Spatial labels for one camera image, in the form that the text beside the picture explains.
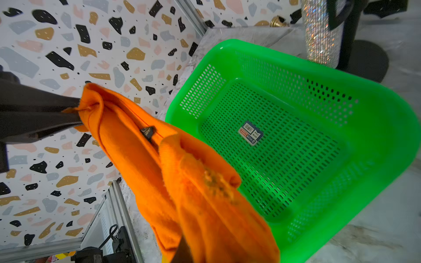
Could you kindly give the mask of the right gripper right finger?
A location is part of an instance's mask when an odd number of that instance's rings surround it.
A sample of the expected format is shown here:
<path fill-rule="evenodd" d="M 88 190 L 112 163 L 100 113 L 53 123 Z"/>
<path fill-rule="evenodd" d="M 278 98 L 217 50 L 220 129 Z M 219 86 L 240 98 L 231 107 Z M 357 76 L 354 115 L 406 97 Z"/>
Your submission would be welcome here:
<path fill-rule="evenodd" d="M 194 263 L 190 248 L 184 237 L 181 238 L 171 263 Z"/>

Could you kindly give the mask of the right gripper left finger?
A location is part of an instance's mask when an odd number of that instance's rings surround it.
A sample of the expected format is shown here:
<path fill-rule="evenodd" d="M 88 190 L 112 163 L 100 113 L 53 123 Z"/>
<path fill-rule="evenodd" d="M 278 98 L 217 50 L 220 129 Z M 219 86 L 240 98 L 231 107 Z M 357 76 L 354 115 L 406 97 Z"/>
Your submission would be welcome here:
<path fill-rule="evenodd" d="M 28 144 L 82 125 L 78 98 L 28 87 L 1 71 L 1 172 L 9 171 L 8 144 Z"/>

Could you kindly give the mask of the orange t-shirt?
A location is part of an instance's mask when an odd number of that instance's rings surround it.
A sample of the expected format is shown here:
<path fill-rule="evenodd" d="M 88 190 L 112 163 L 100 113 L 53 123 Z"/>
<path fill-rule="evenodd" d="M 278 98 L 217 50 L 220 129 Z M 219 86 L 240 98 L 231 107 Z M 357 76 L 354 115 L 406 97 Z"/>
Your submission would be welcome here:
<path fill-rule="evenodd" d="M 182 237 L 194 263 L 277 263 L 265 220 L 239 193 L 239 174 L 211 147 L 125 96 L 84 86 L 81 132 L 90 132 L 133 191 L 163 260 Z"/>

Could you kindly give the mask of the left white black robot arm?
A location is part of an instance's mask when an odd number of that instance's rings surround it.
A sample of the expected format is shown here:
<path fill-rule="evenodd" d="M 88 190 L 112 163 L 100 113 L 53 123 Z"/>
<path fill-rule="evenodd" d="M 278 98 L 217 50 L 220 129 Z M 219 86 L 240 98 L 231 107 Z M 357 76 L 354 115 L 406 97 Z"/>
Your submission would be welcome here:
<path fill-rule="evenodd" d="M 83 248 L 72 255 L 70 260 L 73 263 L 138 263 L 139 259 L 130 242 L 127 228 L 122 226 L 118 229 L 117 227 L 117 224 L 110 227 L 109 235 L 99 248 Z M 105 255 L 102 248 L 108 241 L 112 242 L 112 252 Z"/>

